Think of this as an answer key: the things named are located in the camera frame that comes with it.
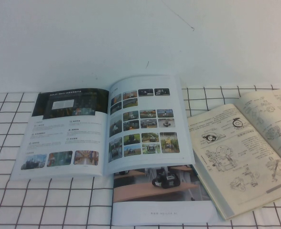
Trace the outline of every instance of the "photo grid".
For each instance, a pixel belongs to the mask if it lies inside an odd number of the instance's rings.
[[[168,96],[168,88],[145,88],[118,94],[111,99],[110,114],[129,107],[138,106],[138,97]],[[109,136],[127,132],[123,137],[110,141],[108,148],[109,162],[116,159],[160,153],[179,153],[176,132],[158,132],[155,128],[175,127],[172,109],[132,110],[111,118]],[[130,130],[148,129],[141,134],[129,134]]]

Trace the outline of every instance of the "open brochure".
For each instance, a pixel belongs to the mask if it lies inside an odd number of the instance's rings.
[[[179,80],[133,77],[39,94],[11,179],[192,164],[191,149]]]
[[[281,198],[281,90],[188,119],[195,168],[225,219]]]

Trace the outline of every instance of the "black grid line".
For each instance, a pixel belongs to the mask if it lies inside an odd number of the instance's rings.
[[[190,116],[192,116],[192,111],[197,111],[197,112],[200,112],[200,113],[201,112],[209,111],[210,109],[209,109],[208,104],[210,104],[210,103],[208,103],[207,101],[210,102],[211,100],[222,99],[223,103],[226,104],[227,103],[226,99],[234,99],[232,96],[226,96],[227,95],[226,94],[227,90],[237,90],[237,92],[239,94],[239,97],[241,97],[242,90],[246,90],[246,89],[247,90],[258,91],[258,90],[276,90],[278,88],[279,88],[278,86],[273,86],[271,84],[271,87],[267,87],[267,86],[260,87],[260,86],[256,86],[256,85],[249,86],[249,87],[233,86],[233,87],[226,87],[226,88],[224,88],[222,86],[216,87],[216,88],[211,88],[211,87],[189,88],[189,87],[187,87],[187,88],[184,88],[182,90],[187,90],[187,99],[184,99],[185,101],[188,101],[188,109],[186,109],[186,111],[188,111],[188,112],[186,112],[186,113],[187,114],[189,113]],[[219,96],[216,96],[216,97],[212,98],[208,94],[208,91],[207,91],[208,89],[221,90],[222,97],[220,97],[220,95],[219,95]],[[200,97],[200,98],[199,97],[195,97],[195,98],[191,97],[191,95],[196,93],[197,91],[201,92],[202,95],[203,95],[202,91],[204,91],[204,97],[203,98],[202,97]],[[0,138],[4,137],[4,140],[3,140],[2,144],[0,145],[0,154],[1,154],[1,150],[4,149],[4,148],[10,148],[11,147],[11,148],[15,148],[16,149],[16,148],[19,147],[19,146],[8,146],[7,144],[5,145],[5,141],[6,141],[7,137],[9,137],[9,136],[19,136],[19,135],[23,136],[23,133],[9,134],[9,131],[11,130],[11,127],[12,127],[13,124],[18,125],[18,124],[26,124],[27,123],[24,120],[20,120],[22,122],[18,122],[19,120],[15,120],[16,115],[19,115],[19,114],[22,114],[22,113],[24,113],[24,114],[31,113],[29,111],[18,111],[20,106],[21,106],[21,104],[22,103],[35,103],[35,101],[22,101],[22,99],[25,97],[25,93],[22,93],[21,95],[22,95],[21,99],[18,99],[18,101],[11,102],[11,101],[6,101],[8,96],[10,96],[10,94],[7,93],[7,94],[4,95],[5,98],[1,99],[1,101],[0,101],[0,104],[1,104],[0,105],[0,114],[2,114],[2,113],[14,113],[14,117],[12,118],[11,122],[4,122],[4,123],[0,122],[0,124],[9,124],[9,125],[7,125],[7,126],[9,126],[9,129],[8,129],[8,131],[6,131],[6,134],[0,134]],[[192,104],[190,103],[190,101],[197,101],[197,103],[202,103],[203,102],[203,105],[204,105],[203,109],[197,109],[197,107],[191,106]],[[6,103],[16,103],[16,104],[18,104],[18,107],[14,111],[1,111],[3,106],[4,106],[4,104],[6,104]],[[15,159],[0,158],[0,161],[15,161]],[[2,178],[5,177],[5,179],[9,179],[10,175],[11,175],[10,173],[1,172],[0,171],[0,179],[1,179],[1,177]],[[113,228],[113,225],[111,224],[112,217],[113,217],[113,203],[110,203],[110,204],[106,203],[105,205],[91,205],[91,203],[92,203],[92,196],[93,196],[93,190],[104,190],[104,189],[106,189],[106,190],[113,190],[112,187],[95,187],[94,188],[94,183],[96,182],[95,178],[93,178],[92,181],[91,181],[91,183],[92,183],[91,187],[87,187],[87,188],[73,187],[73,182],[74,182],[73,178],[71,180],[69,180],[70,185],[67,185],[67,187],[66,186],[55,186],[55,187],[52,187],[51,185],[54,185],[54,182],[56,183],[56,180],[50,179],[50,180],[48,180],[48,182],[47,182],[48,185],[46,184],[46,186],[43,185],[42,187],[40,187],[40,186],[32,187],[32,183],[35,183],[35,181],[28,180],[28,182],[25,183],[25,186],[20,186],[19,187],[19,186],[11,186],[11,182],[9,182],[8,180],[4,180],[3,181],[3,185],[0,187],[0,191],[3,191],[3,194],[1,196],[1,201],[0,201],[0,213],[3,214],[2,209],[1,209],[2,207],[12,208],[12,209],[20,208],[20,209],[19,209],[19,212],[16,212],[17,218],[14,220],[14,222],[4,223],[4,222],[0,221],[0,227],[1,226],[14,226],[15,228],[17,228],[19,226],[38,226],[38,228],[40,228],[41,226],[49,226],[49,227],[55,226],[55,227],[62,227],[63,228],[64,226],[66,226],[66,227],[84,226],[84,227],[88,228],[89,226],[93,226],[93,227],[95,227],[95,226],[105,226],[105,227],[109,227],[110,229]],[[8,190],[25,190],[24,196],[21,196],[21,202],[22,203],[20,205],[6,205],[5,204],[4,198],[6,198],[5,201],[7,201],[7,198],[8,198],[7,195],[10,194],[10,192],[8,192]],[[27,198],[27,195],[29,193],[29,190],[47,190],[46,194],[44,194],[42,196],[44,198],[44,200],[42,200],[42,204],[39,203],[39,204],[30,205],[30,206],[28,206],[28,205],[25,206],[24,205],[24,203],[26,201],[26,198]],[[61,205],[59,204],[59,205],[46,206],[48,196],[50,196],[49,190],[67,190],[68,191],[68,198],[67,198],[66,204],[62,203]],[[88,190],[88,191],[90,191],[89,205],[88,206],[86,206],[86,205],[85,206],[84,205],[73,205],[73,206],[70,206],[69,205],[69,199],[72,198],[72,194],[73,194],[71,192],[72,190]],[[22,215],[23,215],[22,210],[23,210],[24,207],[27,207],[27,208],[43,208],[42,209],[42,214],[40,215],[40,220],[37,221],[38,223],[20,223],[20,221],[22,220]],[[62,217],[64,217],[63,218],[63,222],[62,223],[60,223],[60,222],[59,223],[45,222],[44,213],[45,214],[47,213],[45,208],[54,208],[55,210],[57,208],[62,208],[63,209],[63,213],[64,213],[64,215],[62,216]],[[68,210],[69,210],[68,208],[87,209],[86,223],[82,223],[82,224],[69,224],[69,223],[65,223],[65,219],[67,218],[66,214],[68,214]],[[93,224],[93,223],[91,223],[90,211],[95,211],[95,208],[108,208],[108,209],[111,209],[111,215],[109,216],[110,219],[108,219],[109,221],[108,220],[104,221],[101,224]],[[276,225],[266,225],[264,223],[258,224],[259,221],[256,219],[256,215],[255,215],[255,213],[253,211],[253,217],[252,218],[254,218],[254,223],[252,222],[251,225],[244,225],[243,222],[239,223],[239,224],[233,225],[233,222],[230,221],[230,225],[229,224],[224,224],[224,225],[214,225],[214,224],[212,224],[212,225],[209,225],[208,223],[206,223],[206,224],[203,224],[203,225],[184,225],[184,224],[179,224],[179,225],[163,225],[163,226],[164,227],[175,226],[175,227],[179,227],[179,228],[193,228],[193,227],[198,227],[199,228],[199,227],[201,227],[201,228],[207,228],[207,229],[210,229],[211,227],[216,227],[216,228],[223,227],[223,228],[232,228],[232,229],[238,228],[238,227],[245,227],[245,228],[257,227],[257,229],[259,227],[279,227],[279,228],[281,228],[281,215],[279,215],[280,214],[279,211],[281,211],[281,206],[277,206],[275,203],[273,203],[273,206],[264,206],[263,208],[274,208],[275,212],[276,212],[276,216],[278,218],[279,224],[277,224],[277,222],[275,222]]]

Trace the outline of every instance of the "line drawing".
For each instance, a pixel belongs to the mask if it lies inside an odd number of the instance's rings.
[[[276,139],[281,136],[281,129],[278,125],[271,127],[265,134],[266,138],[269,140]]]
[[[227,146],[218,146],[216,152],[207,150],[206,156],[213,163],[212,166],[216,167],[219,172],[228,171],[237,166],[236,161],[231,157],[233,156],[233,150]]]
[[[259,173],[258,172],[251,172],[249,167],[246,167],[245,172],[242,173],[244,175],[245,179],[249,180],[245,182],[245,180],[241,177],[236,177],[234,180],[230,183],[230,187],[233,190],[238,190],[240,192],[246,191],[246,186],[251,185],[252,187],[255,187],[258,185],[257,179],[259,178]]]
[[[241,128],[250,126],[250,123],[243,122],[240,118],[234,118],[232,125],[235,129],[241,129]]]
[[[275,160],[273,157],[269,157],[269,162],[266,163],[266,167],[273,171],[272,173],[272,182],[278,181],[276,175],[281,176],[281,164],[279,159]]]
[[[208,133],[202,134],[202,138],[206,139],[207,143],[212,143],[212,142],[218,141],[219,139],[224,138],[224,137],[226,137],[226,136],[217,134],[214,132],[208,132]]]

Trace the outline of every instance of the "book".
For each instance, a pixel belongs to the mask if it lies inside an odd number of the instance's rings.
[[[195,169],[224,219],[281,198],[281,89],[188,118]]]
[[[191,152],[180,81],[132,77],[38,94],[10,179],[193,164]]]

